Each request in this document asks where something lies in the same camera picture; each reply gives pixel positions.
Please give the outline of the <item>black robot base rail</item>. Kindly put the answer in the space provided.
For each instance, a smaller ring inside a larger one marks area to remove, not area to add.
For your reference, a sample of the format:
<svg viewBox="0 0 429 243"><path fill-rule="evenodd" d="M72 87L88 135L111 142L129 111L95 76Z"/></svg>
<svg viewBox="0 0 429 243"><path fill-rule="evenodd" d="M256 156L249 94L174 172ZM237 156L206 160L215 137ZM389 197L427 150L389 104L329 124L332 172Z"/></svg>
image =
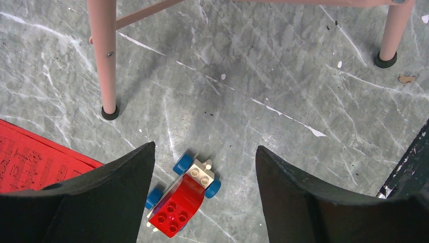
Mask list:
<svg viewBox="0 0 429 243"><path fill-rule="evenodd" d="M428 192L428 122L377 193L378 198L409 196Z"/></svg>

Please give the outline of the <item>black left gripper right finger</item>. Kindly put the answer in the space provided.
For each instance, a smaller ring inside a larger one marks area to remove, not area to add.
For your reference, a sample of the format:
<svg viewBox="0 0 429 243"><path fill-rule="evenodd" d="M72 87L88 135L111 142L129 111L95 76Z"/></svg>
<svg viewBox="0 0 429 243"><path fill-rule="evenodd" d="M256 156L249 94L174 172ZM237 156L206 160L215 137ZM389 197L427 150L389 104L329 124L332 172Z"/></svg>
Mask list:
<svg viewBox="0 0 429 243"><path fill-rule="evenodd" d="M264 146L255 170L270 242L428 242L428 193L381 199L325 182Z"/></svg>

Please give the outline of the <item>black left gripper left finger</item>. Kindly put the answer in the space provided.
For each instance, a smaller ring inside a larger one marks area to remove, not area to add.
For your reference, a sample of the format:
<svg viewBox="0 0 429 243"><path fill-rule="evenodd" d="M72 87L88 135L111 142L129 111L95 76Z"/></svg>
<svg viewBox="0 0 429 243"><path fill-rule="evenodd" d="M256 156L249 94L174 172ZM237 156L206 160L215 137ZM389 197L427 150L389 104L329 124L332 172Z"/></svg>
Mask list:
<svg viewBox="0 0 429 243"><path fill-rule="evenodd" d="M155 143L42 190L1 195L1 242L136 242Z"/></svg>

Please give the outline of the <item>pink tripod music stand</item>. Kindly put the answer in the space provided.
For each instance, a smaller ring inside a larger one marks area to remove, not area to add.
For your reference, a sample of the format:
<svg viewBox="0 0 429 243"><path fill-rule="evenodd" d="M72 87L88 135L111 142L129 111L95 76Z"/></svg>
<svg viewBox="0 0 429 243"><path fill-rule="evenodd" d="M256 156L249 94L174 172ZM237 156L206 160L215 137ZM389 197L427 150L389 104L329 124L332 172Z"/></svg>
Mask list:
<svg viewBox="0 0 429 243"><path fill-rule="evenodd" d="M381 48L374 58L374 64L379 68L389 68L397 62L397 49L415 5L413 0L283 0L283 2L286 4L358 8L389 6ZM104 119L114 120L119 116L119 108L116 104L116 31L179 3L181 0L164 0L117 18L116 1L87 1L91 29L89 42L95 51L102 98L101 114Z"/></svg>

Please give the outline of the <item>red blue toy car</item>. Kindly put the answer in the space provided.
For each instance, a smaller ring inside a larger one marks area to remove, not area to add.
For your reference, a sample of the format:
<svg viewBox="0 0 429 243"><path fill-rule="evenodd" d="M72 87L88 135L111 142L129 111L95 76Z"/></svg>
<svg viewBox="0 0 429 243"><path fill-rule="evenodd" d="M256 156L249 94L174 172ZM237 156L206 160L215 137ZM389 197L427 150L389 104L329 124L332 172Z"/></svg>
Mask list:
<svg viewBox="0 0 429 243"><path fill-rule="evenodd" d="M205 198L214 197L221 181L212 171L212 160L199 161L185 153L173 171L178 179L165 191L153 188L145 208L149 211L147 227L169 238L180 232L201 207Z"/></svg>

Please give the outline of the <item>red sheet music page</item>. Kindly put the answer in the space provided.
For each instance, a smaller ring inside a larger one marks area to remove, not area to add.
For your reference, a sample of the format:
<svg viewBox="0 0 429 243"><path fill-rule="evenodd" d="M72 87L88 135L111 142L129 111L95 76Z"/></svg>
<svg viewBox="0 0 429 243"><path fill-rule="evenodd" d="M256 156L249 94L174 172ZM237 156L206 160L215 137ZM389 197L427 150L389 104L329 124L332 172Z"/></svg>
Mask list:
<svg viewBox="0 0 429 243"><path fill-rule="evenodd" d="M101 166L101 162L1 120L1 193L41 190Z"/></svg>

